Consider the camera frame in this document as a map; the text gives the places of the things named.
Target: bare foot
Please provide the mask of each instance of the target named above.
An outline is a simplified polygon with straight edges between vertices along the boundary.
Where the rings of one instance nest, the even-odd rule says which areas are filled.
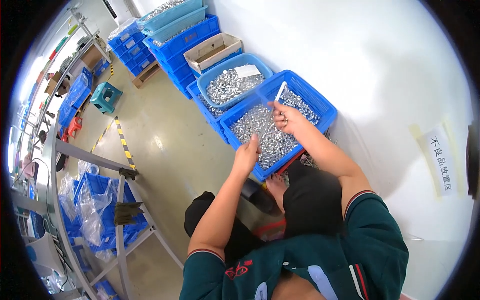
[[[275,198],[276,204],[282,213],[285,213],[285,210],[283,209],[283,194],[287,190],[287,186],[285,185],[283,178],[274,173],[265,180],[265,183],[267,184],[269,192],[271,192]]]

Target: wooden pallet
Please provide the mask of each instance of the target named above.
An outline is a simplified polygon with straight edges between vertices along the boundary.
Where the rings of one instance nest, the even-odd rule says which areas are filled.
[[[155,73],[160,71],[160,65],[158,64],[158,61],[154,61],[151,64],[148,65],[140,74],[137,76],[134,76],[131,72],[130,73],[130,78],[132,80],[133,85],[136,88],[141,88],[144,83],[150,79]]]

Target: paper sign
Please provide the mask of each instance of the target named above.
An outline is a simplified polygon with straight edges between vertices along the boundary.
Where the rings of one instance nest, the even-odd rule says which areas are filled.
[[[253,76],[260,74],[260,71],[257,69],[255,65],[246,65],[235,68],[237,75],[239,78]]]
[[[428,148],[426,155],[430,155],[433,160],[432,176],[440,186],[441,196],[453,194],[457,184],[456,173],[445,129],[439,125],[426,133],[423,138]]]

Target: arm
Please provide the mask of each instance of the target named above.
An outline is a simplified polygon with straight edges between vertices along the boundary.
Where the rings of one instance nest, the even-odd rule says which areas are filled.
[[[318,167],[338,177],[342,186],[342,214],[352,197],[364,190],[371,190],[361,168],[339,147],[331,143],[295,108],[274,103],[274,121],[283,132],[291,133],[310,153]]]
[[[258,159],[258,137],[240,146],[232,171],[203,217],[197,224],[188,245],[188,253],[209,249],[225,259],[224,248],[232,232],[240,191]]]

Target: floor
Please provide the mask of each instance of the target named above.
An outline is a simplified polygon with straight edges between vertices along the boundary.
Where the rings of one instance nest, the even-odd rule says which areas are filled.
[[[233,164],[235,152],[207,124],[195,103],[187,99],[163,71],[157,72],[140,89],[133,86],[129,72],[119,61],[99,78],[123,91],[113,114],[102,114],[89,105],[83,127],[70,143],[92,150],[105,128],[118,117],[135,168],[135,182],[154,221],[184,262],[189,238],[183,229],[184,212],[203,191],[218,193]],[[115,122],[102,136],[93,153],[128,165]],[[78,160],[71,158],[65,171],[78,174]],[[100,174],[118,177],[113,170],[100,168]],[[250,228],[270,219],[252,204],[242,200],[238,216]],[[153,235],[127,256],[129,275],[138,300],[177,299],[182,271]],[[118,269],[106,276],[121,296]]]

